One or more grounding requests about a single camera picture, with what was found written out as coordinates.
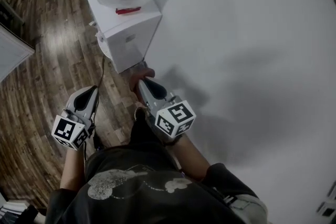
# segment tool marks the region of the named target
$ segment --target floorboard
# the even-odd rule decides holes
[[[7,1],[26,22],[13,31],[36,52],[0,83],[0,187],[44,208],[66,153],[50,135],[54,118],[73,92],[99,82],[102,53],[86,0]],[[105,63],[96,125],[106,146],[128,142],[136,107],[128,77],[137,68],[120,76]]]

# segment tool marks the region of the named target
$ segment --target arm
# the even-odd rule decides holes
[[[186,135],[183,135],[172,148],[182,170],[187,176],[198,181],[201,181],[206,176],[210,164]]]
[[[68,149],[60,188],[78,192],[84,183],[83,147],[78,151]]]

